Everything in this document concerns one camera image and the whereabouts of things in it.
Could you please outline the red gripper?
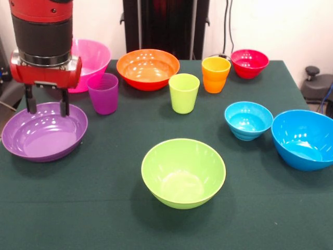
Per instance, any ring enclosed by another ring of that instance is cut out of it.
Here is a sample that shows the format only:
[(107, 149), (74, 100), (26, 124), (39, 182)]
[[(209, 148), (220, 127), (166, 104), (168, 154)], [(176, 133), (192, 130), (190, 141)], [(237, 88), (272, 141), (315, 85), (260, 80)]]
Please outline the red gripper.
[(10, 71), (14, 80), (24, 83), (25, 102), (27, 112), (35, 114), (36, 99), (32, 93), (32, 85), (52, 85), (61, 89), (60, 114), (69, 116), (69, 92), (68, 89), (78, 85), (82, 69), (82, 60), (78, 56), (65, 64), (57, 67), (37, 67), (24, 62), (18, 51), (13, 51), (10, 59)]

